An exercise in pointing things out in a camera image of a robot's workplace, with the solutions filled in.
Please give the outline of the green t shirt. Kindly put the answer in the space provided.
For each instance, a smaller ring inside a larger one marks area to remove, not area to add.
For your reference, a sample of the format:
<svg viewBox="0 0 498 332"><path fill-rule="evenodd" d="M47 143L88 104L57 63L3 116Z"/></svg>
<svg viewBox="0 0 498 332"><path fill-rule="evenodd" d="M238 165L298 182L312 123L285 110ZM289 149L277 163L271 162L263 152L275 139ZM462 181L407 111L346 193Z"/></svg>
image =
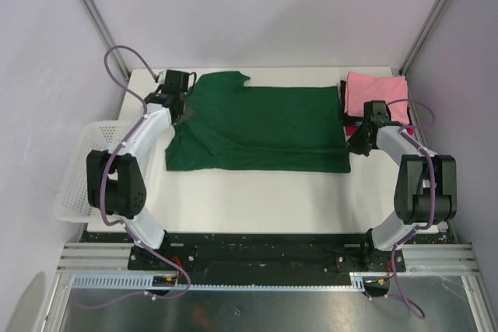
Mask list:
<svg viewBox="0 0 498 332"><path fill-rule="evenodd" d="M350 173L337 86L250 86L238 71L202 75L165 150L170 172Z"/></svg>

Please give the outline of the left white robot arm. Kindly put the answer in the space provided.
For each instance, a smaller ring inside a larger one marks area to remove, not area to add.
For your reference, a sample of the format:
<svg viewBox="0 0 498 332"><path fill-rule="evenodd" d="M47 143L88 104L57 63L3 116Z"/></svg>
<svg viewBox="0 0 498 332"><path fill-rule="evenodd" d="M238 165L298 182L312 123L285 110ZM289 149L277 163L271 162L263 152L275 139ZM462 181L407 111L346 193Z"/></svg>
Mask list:
<svg viewBox="0 0 498 332"><path fill-rule="evenodd" d="M143 168L158 137L183 116L186 96L196 80L195 72L159 73L156 90L141 100L142 113L123 138L86 157L89 205L100 210L106 226L119 225L135 245L147 248L144 258L157 270L170 264L172 251L162 244L165 230L146 207Z"/></svg>

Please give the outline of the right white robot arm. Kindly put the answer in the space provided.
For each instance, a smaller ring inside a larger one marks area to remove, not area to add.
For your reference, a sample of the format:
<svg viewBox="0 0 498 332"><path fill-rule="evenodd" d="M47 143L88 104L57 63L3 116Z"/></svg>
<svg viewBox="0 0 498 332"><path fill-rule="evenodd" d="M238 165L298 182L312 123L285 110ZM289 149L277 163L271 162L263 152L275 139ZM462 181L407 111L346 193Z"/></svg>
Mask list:
<svg viewBox="0 0 498 332"><path fill-rule="evenodd" d="M359 251L359 262L376 271L420 231L453 219L458 209L457 168L453 156L437 154L416 141L409 126L391 118L384 101L364 103L363 122L347 141L348 150L368 156L387 154L398 166L393 212L370 230L372 243Z"/></svg>

